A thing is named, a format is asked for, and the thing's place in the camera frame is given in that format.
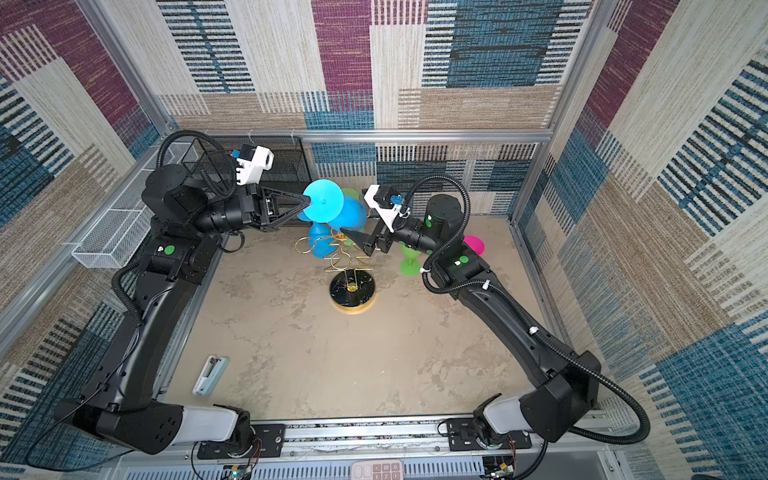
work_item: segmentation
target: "white mesh basket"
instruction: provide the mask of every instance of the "white mesh basket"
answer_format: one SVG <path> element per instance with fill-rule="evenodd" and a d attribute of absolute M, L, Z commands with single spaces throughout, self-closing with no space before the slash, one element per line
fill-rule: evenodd
<path fill-rule="evenodd" d="M 184 155 L 185 162 L 198 159 L 190 143 L 174 143 L 168 148 L 165 163 L 177 164 Z M 141 201 L 141 192 L 154 165 L 153 156 L 72 250 L 72 256 L 85 268 L 122 268 L 141 245 L 153 215 Z"/>

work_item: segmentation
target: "marble-patterned surface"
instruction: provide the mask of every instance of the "marble-patterned surface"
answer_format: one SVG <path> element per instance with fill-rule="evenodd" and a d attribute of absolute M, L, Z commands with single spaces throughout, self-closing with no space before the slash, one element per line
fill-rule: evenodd
<path fill-rule="evenodd" d="M 541 312 L 506 220 L 473 217 L 467 233 L 531 314 Z M 397 248 L 374 253 L 374 304 L 341 313 L 328 294 L 327 261 L 293 249 L 304 229 L 246 231 L 226 255 L 197 317 L 166 402 L 223 403 L 253 419 L 468 412 L 497 392 L 530 388 L 501 342 L 450 296 L 403 276 Z M 208 355 L 226 356 L 210 397 L 192 395 Z"/>

